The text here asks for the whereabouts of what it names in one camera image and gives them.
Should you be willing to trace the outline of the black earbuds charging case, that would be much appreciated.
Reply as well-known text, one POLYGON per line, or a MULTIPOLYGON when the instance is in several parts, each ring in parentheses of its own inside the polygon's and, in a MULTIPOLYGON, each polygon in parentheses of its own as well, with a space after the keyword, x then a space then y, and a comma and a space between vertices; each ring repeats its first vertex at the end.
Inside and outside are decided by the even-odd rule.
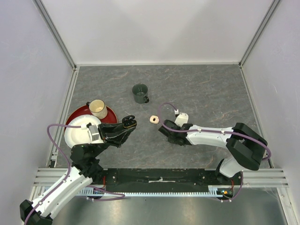
POLYGON ((124 128, 131 128, 137 125, 134 115, 128 115, 122 119, 122 124, 124 128))

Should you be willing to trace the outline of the beige earbuds charging case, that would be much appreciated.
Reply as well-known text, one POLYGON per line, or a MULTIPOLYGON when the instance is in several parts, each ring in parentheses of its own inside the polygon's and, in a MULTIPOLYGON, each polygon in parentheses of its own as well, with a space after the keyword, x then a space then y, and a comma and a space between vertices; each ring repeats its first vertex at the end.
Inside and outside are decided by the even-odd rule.
POLYGON ((150 123, 152 123, 152 124, 158 124, 159 123, 159 117, 156 116, 156 115, 152 115, 150 117, 150 123))

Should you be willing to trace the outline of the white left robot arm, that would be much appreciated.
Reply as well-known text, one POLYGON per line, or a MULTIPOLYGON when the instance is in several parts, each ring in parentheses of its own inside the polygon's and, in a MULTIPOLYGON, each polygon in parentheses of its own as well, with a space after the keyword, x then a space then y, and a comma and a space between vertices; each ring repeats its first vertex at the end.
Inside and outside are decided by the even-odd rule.
POLYGON ((136 126, 133 115, 125 117, 121 123, 63 125, 66 129, 86 130, 91 142, 74 145, 64 175, 40 197, 33 201, 24 200, 20 204, 20 217, 24 224, 52 224, 60 209, 82 188, 99 184, 103 180, 104 169, 96 157, 110 146, 121 147, 136 126))

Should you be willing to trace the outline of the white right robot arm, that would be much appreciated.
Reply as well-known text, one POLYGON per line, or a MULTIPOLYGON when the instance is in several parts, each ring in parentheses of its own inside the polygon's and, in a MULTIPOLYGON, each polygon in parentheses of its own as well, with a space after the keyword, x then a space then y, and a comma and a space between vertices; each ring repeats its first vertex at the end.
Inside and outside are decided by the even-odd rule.
POLYGON ((190 123, 178 125, 165 120, 158 130, 169 143, 208 145, 229 150, 231 156, 220 162, 214 176, 216 182, 222 185, 245 169, 257 171, 261 162, 268 159, 264 157, 267 141, 244 123, 236 123, 234 127, 210 128, 190 123))

